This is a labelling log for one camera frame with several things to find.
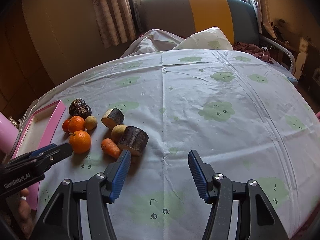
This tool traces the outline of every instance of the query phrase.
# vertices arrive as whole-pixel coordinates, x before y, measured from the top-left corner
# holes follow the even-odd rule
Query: clothing
[[[270,53],[268,50],[263,51],[261,48],[254,44],[247,44],[244,42],[236,42],[233,45],[233,49],[237,51],[242,51],[249,53],[258,59],[273,64],[272,58],[270,57]]]

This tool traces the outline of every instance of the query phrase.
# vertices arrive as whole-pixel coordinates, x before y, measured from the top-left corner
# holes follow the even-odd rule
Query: metal screw
[[[70,179],[64,179],[63,181],[62,181],[62,185],[69,185],[70,184]]]
[[[223,179],[223,175],[221,173],[216,173],[214,177],[215,179]]]
[[[254,179],[250,179],[250,180],[249,180],[249,184],[250,184],[251,186],[257,186],[258,182],[256,182]]]
[[[96,178],[97,179],[103,179],[105,177],[105,175],[104,175],[104,173],[98,173],[97,175],[96,175]]]

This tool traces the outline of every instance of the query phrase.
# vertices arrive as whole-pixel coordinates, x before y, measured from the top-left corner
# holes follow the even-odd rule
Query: blue gripper pad
[[[114,179],[112,180],[112,190],[109,197],[112,203],[120,196],[124,180],[128,174],[131,164],[131,153],[126,151],[124,156],[122,156],[123,153],[124,151],[120,154],[117,160],[117,162],[121,161],[121,164],[114,176]]]
[[[38,156],[40,153],[43,153],[43,152],[45,152],[45,151],[47,151],[47,150],[50,150],[50,149],[52,149],[52,148],[54,148],[54,147],[56,147],[56,146],[57,146],[57,145],[54,144],[54,143],[49,144],[49,145],[47,145],[47,146],[44,146],[44,147],[42,147],[42,148],[40,148],[40,149],[37,149],[37,150],[33,151],[33,152],[31,153],[30,157]]]
[[[207,203],[209,200],[209,194],[208,194],[208,183],[204,178],[204,175],[200,169],[200,166],[195,158],[195,156],[192,154],[192,152],[189,152],[188,154],[188,164],[189,168],[193,177],[193,180],[196,184],[198,193],[200,198],[204,200],[204,202]]]

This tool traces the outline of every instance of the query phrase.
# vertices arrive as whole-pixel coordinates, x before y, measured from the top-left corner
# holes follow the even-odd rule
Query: pink tray
[[[12,158],[49,145],[65,109],[66,106],[60,100],[34,112],[21,133]],[[28,189],[30,194],[26,200],[31,209],[37,210],[39,182]]]

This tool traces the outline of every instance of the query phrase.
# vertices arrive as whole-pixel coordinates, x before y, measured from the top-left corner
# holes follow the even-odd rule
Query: wall
[[[271,21],[284,19],[289,31],[311,38],[312,43],[320,49],[320,26],[302,0],[268,0]]]
[[[117,59],[131,42],[105,49],[92,0],[22,0],[33,44],[55,85]]]
[[[17,0],[0,22],[0,111],[18,121],[34,100],[52,88]]]

